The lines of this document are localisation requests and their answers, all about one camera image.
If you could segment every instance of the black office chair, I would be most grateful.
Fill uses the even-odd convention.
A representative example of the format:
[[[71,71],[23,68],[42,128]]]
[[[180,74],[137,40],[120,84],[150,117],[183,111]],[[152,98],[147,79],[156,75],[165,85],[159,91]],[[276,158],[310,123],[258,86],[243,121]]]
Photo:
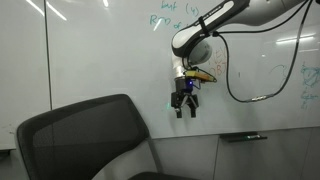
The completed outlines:
[[[62,107],[23,122],[16,140],[31,180],[90,180],[149,137],[127,95]],[[130,180],[190,180],[146,172]]]

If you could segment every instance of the wall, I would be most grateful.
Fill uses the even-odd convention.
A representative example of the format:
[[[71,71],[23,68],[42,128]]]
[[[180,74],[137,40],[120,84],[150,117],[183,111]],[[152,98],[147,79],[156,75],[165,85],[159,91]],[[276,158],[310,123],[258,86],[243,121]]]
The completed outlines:
[[[320,128],[260,132],[267,140],[226,143],[217,135],[154,140],[162,171],[201,180],[315,180],[320,156]],[[106,166],[95,180],[122,180],[133,172],[155,171],[145,144]],[[15,151],[0,159],[0,177],[23,180]]]
[[[152,138],[319,126],[317,5],[311,6],[302,32],[309,41],[301,40],[293,74],[280,95],[257,103],[232,99],[226,89],[224,45],[218,38],[207,39],[214,55],[201,67],[217,76],[218,83],[194,91],[200,103],[196,118],[190,118],[187,107],[183,118],[176,118],[170,104],[175,91],[171,39],[219,2],[111,0],[106,6],[102,0],[1,1],[6,28],[1,31],[0,148],[14,148],[15,127],[31,116],[117,93],[133,99]],[[295,9],[261,27],[233,24],[221,31],[270,27]],[[263,35],[226,35],[231,90],[237,97],[279,89],[294,43],[277,41],[296,35],[302,15]]]

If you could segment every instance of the yellow object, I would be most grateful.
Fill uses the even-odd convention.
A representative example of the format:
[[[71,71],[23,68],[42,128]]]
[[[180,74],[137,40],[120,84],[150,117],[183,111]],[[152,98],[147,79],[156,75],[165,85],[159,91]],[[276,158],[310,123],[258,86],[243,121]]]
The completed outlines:
[[[213,76],[209,76],[208,74],[201,73],[198,71],[186,71],[185,72],[186,77],[199,79],[201,81],[206,82],[217,82],[217,79]]]

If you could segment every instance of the whiteboard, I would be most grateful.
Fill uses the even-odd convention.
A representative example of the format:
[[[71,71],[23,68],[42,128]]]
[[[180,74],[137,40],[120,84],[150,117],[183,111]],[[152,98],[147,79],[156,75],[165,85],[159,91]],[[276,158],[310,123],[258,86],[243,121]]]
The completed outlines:
[[[43,4],[33,1],[40,11]],[[15,128],[21,122],[50,110],[40,11],[25,0],[0,1],[0,150],[15,148]]]
[[[48,11],[54,108],[125,93],[137,105],[153,138],[320,125],[319,5],[312,6],[302,33],[311,34],[312,39],[301,42],[292,77],[280,95],[250,104],[234,101],[226,89],[224,46],[211,38],[214,56],[201,67],[215,73],[218,82],[195,91],[200,103],[197,118],[190,118],[185,108],[183,118],[177,119],[170,107],[175,90],[171,39],[221,1],[108,0],[107,7],[103,2],[50,2],[60,13]],[[222,30],[266,28],[292,13],[263,27],[229,25]],[[276,42],[294,37],[301,18],[299,13],[285,26],[265,34],[225,36],[231,51],[231,89],[237,97],[270,94],[280,87],[294,44]]]

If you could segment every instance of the chair backrest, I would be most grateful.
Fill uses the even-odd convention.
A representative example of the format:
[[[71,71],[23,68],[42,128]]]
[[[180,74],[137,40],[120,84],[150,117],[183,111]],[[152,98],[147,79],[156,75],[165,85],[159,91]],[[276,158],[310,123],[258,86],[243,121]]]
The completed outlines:
[[[149,132],[131,99],[120,94],[33,117],[16,136],[31,180],[88,180]]]

